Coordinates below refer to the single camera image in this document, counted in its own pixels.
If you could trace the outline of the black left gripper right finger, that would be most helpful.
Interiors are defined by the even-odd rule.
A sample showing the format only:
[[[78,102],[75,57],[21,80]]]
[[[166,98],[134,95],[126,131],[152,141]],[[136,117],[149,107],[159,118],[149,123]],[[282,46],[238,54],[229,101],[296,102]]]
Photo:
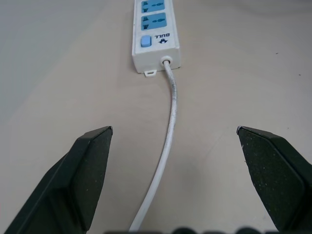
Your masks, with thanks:
[[[239,126],[249,174],[281,233],[312,234],[312,164],[283,137]]]

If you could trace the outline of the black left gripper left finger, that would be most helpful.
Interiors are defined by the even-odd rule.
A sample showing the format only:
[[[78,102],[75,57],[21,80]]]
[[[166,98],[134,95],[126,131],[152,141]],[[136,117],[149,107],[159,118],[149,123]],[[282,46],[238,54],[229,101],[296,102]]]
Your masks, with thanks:
[[[104,184],[113,128],[80,136],[40,180],[4,234],[86,234]]]

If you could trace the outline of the white power strip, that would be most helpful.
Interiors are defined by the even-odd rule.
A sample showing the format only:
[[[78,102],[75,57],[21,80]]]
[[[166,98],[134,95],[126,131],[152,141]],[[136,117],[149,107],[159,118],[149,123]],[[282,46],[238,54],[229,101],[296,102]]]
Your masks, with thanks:
[[[164,71],[165,60],[171,69],[181,67],[173,0],[135,0],[132,59],[146,77]]]

